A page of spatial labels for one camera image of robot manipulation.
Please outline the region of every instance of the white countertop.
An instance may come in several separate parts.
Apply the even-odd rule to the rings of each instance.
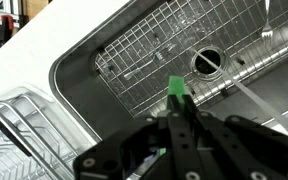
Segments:
[[[54,97],[53,63],[128,1],[53,1],[0,49],[0,96],[24,86]]]

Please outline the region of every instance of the drain strainer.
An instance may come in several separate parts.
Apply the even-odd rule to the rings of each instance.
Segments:
[[[223,70],[227,69],[228,62],[225,56],[225,53],[218,47],[204,47],[197,51],[202,54],[214,64],[222,68]],[[221,76],[221,73],[208,64],[202,57],[195,53],[191,62],[192,72],[195,74],[196,78],[203,81],[213,81]]]

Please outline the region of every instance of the metal wire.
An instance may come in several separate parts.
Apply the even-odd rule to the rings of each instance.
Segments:
[[[264,46],[260,38],[264,12],[263,0],[164,3],[106,46],[95,64],[102,79],[133,116],[155,114],[165,108],[170,75],[185,78],[199,105],[232,83],[222,77],[212,82],[198,80],[190,70],[194,50],[206,46],[222,49],[230,63],[227,71],[238,80],[251,77],[288,53],[288,1],[271,3],[272,47]],[[154,54],[167,45],[175,45],[170,55],[163,61],[155,58]],[[153,63],[134,78],[123,77],[150,60]]]
[[[26,102],[26,106],[31,105],[32,113],[27,116],[21,114],[16,107],[20,102]],[[42,158],[37,162],[36,158],[27,157],[0,133],[0,179],[73,179],[70,161],[78,154],[37,103],[28,94],[23,94],[0,104],[3,105],[0,108],[3,112],[8,112],[8,115],[13,112],[20,120],[14,123],[19,134]],[[34,120],[28,121],[30,116],[34,116]],[[40,161],[49,164],[53,172],[41,166]]]

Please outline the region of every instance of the sink basin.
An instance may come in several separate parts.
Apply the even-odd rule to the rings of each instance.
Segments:
[[[283,113],[288,110],[288,0],[272,1],[269,19],[274,34],[264,43],[264,0],[132,0],[58,59],[51,85],[96,140],[165,109],[171,75],[185,78],[200,109],[221,119],[237,114],[264,123],[270,116],[200,62],[196,52]]]

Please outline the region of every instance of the stainless steel sink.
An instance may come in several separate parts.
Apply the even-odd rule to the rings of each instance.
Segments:
[[[264,123],[268,115],[194,55],[210,53],[285,112],[288,0],[271,1],[269,18],[274,35],[265,45],[263,0],[132,0],[58,59],[50,74],[54,94],[97,140],[140,115],[163,110],[170,75],[185,78],[201,109],[222,119],[237,114]],[[129,80],[124,77],[150,61]]]

